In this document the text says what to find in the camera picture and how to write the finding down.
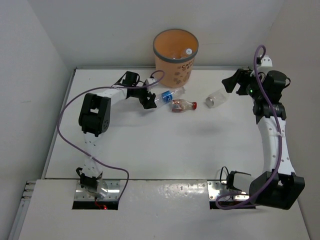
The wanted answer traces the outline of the red cap crushed bottle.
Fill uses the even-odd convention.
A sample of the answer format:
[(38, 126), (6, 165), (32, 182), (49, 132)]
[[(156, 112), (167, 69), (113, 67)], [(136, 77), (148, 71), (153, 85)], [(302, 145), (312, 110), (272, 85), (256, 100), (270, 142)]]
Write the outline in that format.
[(170, 109), (173, 113), (183, 113), (185, 111), (194, 111), (197, 109), (197, 103), (185, 99), (174, 99), (170, 103)]

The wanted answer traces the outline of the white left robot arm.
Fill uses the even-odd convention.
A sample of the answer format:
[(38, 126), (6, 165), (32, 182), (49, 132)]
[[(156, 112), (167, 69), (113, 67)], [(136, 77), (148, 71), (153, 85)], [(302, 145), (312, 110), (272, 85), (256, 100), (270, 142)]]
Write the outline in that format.
[(144, 109), (153, 109), (156, 95), (147, 86), (156, 80), (153, 76), (140, 81), (140, 75), (127, 71), (111, 88), (99, 93), (86, 93), (78, 123), (84, 135), (85, 151), (89, 154), (82, 168), (78, 168), (80, 185), (98, 195), (102, 190), (102, 165), (94, 159), (99, 155), (100, 142), (111, 120), (111, 107), (128, 98), (136, 98)]

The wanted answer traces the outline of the capless clear bottle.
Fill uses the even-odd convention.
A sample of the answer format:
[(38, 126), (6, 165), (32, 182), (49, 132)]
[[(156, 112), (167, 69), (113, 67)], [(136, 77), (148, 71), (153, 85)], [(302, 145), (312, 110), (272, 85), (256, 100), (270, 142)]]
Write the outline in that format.
[(221, 88), (208, 95), (208, 97), (205, 99), (205, 104), (208, 108), (217, 108), (224, 104), (228, 99), (229, 94), (224, 88)]

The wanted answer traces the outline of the clear bottle white label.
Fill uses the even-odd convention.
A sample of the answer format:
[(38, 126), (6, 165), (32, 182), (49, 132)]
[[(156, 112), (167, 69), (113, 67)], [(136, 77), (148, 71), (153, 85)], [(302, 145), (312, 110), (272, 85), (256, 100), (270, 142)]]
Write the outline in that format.
[(185, 59), (193, 54), (193, 50), (191, 48), (186, 48), (183, 50), (177, 50), (172, 55), (171, 58), (174, 60)]

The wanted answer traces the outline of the clear bottle blue label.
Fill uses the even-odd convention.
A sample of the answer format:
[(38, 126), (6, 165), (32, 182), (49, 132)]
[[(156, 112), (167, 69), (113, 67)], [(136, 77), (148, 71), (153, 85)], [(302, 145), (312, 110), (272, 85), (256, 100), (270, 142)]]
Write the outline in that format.
[(170, 103), (174, 98), (180, 97), (185, 93), (184, 87), (179, 87), (171, 90), (167, 90), (163, 93), (156, 95), (154, 103), (157, 108)]

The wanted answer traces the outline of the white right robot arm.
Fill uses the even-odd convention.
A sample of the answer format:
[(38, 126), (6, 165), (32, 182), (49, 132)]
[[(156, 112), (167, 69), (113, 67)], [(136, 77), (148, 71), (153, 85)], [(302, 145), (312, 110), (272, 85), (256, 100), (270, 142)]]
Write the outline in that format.
[(253, 114), (259, 129), (263, 148), (263, 170), (258, 177), (240, 171), (231, 171), (226, 177), (230, 193), (245, 192), (249, 205), (289, 210), (305, 188), (303, 177), (297, 176), (290, 160), (286, 140), (286, 110), (280, 102), (282, 91), (291, 79), (277, 70), (255, 73), (239, 68), (235, 74), (222, 80), (227, 93), (239, 85), (237, 94), (253, 99)]

